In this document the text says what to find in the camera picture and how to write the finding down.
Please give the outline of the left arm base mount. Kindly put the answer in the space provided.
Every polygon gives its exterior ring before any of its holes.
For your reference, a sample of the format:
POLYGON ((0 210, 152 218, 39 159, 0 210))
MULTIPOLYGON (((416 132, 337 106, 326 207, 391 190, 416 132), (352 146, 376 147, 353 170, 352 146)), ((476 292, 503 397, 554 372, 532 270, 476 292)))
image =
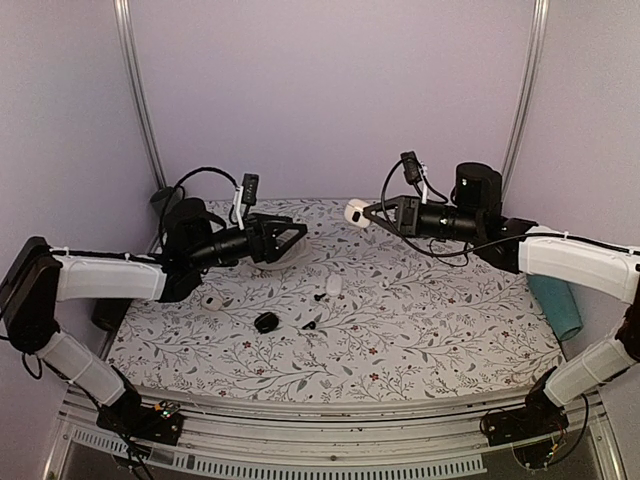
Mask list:
POLYGON ((178 403, 163 400, 144 406, 137 400, 121 399, 111 406, 101 405, 96 424, 123 436, 176 446, 184 420, 178 403))

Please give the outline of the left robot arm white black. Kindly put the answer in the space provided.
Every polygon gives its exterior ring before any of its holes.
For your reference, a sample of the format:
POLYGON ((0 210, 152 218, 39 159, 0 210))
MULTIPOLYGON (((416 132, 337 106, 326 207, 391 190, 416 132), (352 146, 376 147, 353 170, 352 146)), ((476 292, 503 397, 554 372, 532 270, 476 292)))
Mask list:
POLYGON ((288 216, 251 213, 229 227, 203 200, 179 201, 164 219, 160 253, 56 250, 42 237, 24 244, 1 283, 1 319, 14 349, 34 355, 110 407, 111 419, 128 434, 148 426, 148 412, 131 397, 136 391, 55 319, 58 303, 74 299, 185 300, 205 271, 249 258, 280 260, 308 232, 288 216))

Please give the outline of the white oval earbud case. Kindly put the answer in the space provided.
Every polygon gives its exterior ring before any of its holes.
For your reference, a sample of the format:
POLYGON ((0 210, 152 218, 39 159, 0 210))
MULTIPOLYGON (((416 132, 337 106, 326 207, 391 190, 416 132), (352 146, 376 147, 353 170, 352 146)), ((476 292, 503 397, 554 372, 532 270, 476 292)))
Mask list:
POLYGON ((329 296, 338 296, 342 291, 343 281, 339 275, 332 274, 326 280, 326 293, 329 296))

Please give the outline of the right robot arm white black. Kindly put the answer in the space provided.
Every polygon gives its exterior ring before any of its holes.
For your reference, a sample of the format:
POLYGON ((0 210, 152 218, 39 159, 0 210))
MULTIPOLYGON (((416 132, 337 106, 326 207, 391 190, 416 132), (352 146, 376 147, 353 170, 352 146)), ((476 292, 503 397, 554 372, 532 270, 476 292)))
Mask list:
POLYGON ((399 237, 453 240, 506 272, 541 275, 601 291, 627 304, 618 330, 578 357, 549 371, 527 395, 517 427, 537 436, 556 409, 639 361, 639 250, 558 232, 502 214, 502 177, 491 167, 461 163, 448 202, 418 196, 382 196, 362 217, 399 237))

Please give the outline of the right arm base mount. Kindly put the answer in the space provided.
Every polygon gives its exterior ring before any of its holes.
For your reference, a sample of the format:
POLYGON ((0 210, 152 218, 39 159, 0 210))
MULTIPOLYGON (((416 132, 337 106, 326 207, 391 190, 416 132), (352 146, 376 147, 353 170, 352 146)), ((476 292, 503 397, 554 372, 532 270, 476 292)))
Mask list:
POLYGON ((490 446, 511 445, 516 462, 528 470, 545 469, 551 464, 568 426, 564 411, 544 418, 526 407, 490 410, 479 423, 490 446))

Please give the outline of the cream earbud charging case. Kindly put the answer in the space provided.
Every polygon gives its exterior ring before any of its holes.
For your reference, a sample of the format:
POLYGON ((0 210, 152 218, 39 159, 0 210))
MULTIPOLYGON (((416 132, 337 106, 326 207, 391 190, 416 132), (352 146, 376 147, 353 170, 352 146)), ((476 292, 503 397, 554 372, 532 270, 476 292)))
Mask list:
POLYGON ((369 203, 361 199, 350 199, 344 209, 345 220, 360 229, 367 228, 371 221, 365 217, 364 211, 369 206, 369 203))

